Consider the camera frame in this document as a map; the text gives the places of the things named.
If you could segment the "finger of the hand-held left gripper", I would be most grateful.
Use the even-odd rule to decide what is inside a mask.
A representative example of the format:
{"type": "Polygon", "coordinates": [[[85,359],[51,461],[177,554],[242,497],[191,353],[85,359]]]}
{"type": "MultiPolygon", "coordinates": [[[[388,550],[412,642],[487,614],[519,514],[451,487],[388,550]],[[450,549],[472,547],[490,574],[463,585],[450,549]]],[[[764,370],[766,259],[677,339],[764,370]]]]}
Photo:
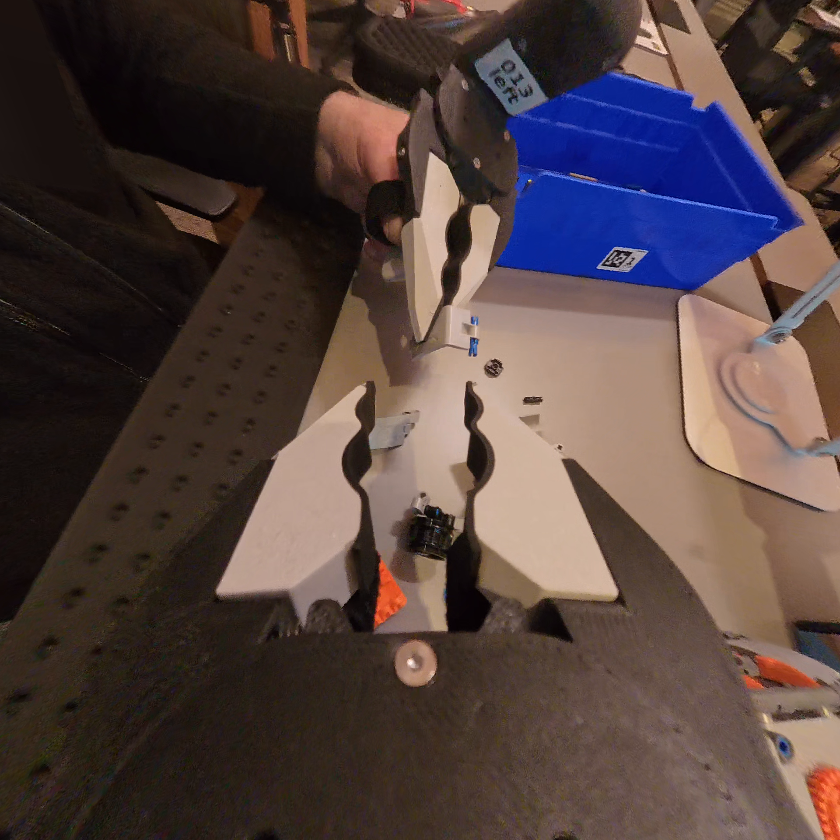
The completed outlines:
{"type": "Polygon", "coordinates": [[[469,248],[470,208],[447,164],[428,153],[419,210],[402,229],[406,302],[415,342],[425,341],[442,308],[452,306],[459,265],[469,248]]]}
{"type": "Polygon", "coordinates": [[[478,288],[497,264],[510,239],[516,196],[495,204],[476,204],[469,210],[469,248],[458,268],[458,288],[451,305],[466,308],[478,288]]]}

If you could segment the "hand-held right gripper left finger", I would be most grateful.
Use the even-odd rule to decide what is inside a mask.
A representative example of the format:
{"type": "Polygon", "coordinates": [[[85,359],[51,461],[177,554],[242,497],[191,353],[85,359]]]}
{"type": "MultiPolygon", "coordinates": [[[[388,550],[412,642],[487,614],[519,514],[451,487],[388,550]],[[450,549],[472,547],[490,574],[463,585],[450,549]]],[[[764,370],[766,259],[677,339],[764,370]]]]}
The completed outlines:
{"type": "Polygon", "coordinates": [[[287,598],[300,618],[336,602],[371,632],[380,555],[361,485],[371,468],[375,384],[358,385],[274,457],[227,568],[221,601],[287,598]]]}

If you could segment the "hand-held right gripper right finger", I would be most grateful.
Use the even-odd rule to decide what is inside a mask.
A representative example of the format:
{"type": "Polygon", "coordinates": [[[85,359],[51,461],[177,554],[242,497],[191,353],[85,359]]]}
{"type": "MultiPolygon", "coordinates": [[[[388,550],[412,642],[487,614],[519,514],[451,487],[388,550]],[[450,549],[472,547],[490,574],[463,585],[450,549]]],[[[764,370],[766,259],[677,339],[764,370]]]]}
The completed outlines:
{"type": "Polygon", "coordinates": [[[449,632],[478,632],[490,614],[559,632],[557,602],[618,603],[618,586],[560,451],[494,395],[468,381],[463,528],[446,555],[449,632]]]}

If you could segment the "grey panel with blue pins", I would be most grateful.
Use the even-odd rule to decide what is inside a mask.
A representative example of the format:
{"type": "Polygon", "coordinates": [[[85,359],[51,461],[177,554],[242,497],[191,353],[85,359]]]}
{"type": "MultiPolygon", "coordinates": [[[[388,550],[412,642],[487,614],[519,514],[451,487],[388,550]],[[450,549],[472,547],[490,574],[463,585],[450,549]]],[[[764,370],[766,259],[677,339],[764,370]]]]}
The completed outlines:
{"type": "Polygon", "coordinates": [[[423,342],[413,342],[413,357],[429,355],[444,349],[461,350],[476,358],[480,340],[480,320],[469,310],[445,306],[423,342]]]}

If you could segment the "blue plastic bin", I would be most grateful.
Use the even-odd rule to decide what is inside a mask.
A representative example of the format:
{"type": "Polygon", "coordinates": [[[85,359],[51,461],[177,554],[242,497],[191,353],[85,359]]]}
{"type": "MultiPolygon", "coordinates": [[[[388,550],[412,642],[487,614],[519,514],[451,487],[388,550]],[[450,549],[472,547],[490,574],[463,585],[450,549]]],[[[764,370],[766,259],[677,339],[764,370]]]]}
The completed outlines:
{"type": "Polygon", "coordinates": [[[803,225],[717,101],[612,73],[507,128],[519,171],[502,267],[694,291],[803,225]]]}

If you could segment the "person's left forearm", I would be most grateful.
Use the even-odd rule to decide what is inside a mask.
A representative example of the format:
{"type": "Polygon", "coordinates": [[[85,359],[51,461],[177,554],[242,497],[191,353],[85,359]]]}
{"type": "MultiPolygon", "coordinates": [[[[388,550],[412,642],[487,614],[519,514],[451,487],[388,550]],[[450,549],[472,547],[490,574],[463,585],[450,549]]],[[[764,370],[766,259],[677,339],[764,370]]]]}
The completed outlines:
{"type": "Polygon", "coordinates": [[[162,2],[35,6],[73,102],[108,141],[315,214],[319,112],[350,87],[269,62],[162,2]]]}

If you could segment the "person's left hand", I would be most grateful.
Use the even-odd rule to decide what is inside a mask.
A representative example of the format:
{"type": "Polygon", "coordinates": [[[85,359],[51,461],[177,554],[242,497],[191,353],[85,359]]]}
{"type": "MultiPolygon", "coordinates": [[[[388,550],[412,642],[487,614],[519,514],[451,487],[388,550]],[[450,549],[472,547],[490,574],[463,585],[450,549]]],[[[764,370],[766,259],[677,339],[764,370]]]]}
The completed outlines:
{"type": "Polygon", "coordinates": [[[396,145],[409,117],[402,110],[336,91],[318,113],[314,179],[320,192],[364,217],[373,186],[399,176],[396,145]]]}

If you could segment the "black toy wheel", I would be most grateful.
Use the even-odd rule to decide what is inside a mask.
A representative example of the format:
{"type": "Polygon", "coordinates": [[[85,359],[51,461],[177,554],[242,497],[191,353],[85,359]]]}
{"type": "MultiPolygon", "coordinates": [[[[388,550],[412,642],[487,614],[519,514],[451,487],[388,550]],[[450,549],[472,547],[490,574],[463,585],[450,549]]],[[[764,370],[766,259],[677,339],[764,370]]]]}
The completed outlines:
{"type": "Polygon", "coordinates": [[[431,497],[421,491],[412,501],[401,547],[412,555],[443,562],[459,529],[460,520],[433,504],[431,497]]]}

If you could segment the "orange ridged plastic piece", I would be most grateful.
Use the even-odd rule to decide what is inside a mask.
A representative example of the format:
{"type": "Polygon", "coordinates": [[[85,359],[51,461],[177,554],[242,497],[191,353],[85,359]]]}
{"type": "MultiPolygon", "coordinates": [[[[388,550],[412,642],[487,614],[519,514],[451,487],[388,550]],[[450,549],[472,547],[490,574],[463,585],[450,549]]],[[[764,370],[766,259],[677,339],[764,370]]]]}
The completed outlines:
{"type": "Polygon", "coordinates": [[[374,612],[374,629],[406,606],[406,596],[382,558],[379,559],[379,589],[374,612]]]}

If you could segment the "grey curved shell piece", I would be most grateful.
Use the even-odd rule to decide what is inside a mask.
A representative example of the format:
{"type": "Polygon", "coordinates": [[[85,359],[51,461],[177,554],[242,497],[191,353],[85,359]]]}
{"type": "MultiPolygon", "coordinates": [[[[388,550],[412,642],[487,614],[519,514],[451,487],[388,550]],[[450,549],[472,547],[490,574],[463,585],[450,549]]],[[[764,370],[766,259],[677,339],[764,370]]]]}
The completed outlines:
{"type": "Polygon", "coordinates": [[[377,417],[369,434],[371,452],[402,447],[420,416],[420,412],[410,411],[377,417]]]}

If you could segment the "white booklet stand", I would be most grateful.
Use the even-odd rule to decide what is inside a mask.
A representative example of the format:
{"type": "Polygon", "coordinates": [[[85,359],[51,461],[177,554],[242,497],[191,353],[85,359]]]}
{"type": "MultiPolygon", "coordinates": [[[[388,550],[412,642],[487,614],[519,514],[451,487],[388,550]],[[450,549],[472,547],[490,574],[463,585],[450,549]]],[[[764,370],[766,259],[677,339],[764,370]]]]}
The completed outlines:
{"type": "Polygon", "coordinates": [[[811,362],[793,331],[838,290],[835,263],[770,324],[695,294],[677,305],[686,441],[707,466],[819,511],[839,509],[811,362]]]}

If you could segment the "grey orange tracked toy robot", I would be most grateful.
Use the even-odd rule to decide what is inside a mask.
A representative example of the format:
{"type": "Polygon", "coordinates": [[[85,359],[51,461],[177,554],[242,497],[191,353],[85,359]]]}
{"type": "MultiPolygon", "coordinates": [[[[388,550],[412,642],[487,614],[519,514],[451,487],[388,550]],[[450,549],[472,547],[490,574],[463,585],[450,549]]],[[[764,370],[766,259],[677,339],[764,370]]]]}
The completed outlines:
{"type": "Polygon", "coordinates": [[[811,835],[838,839],[838,671],[787,647],[735,633],[723,636],[771,757],[811,835]]]}

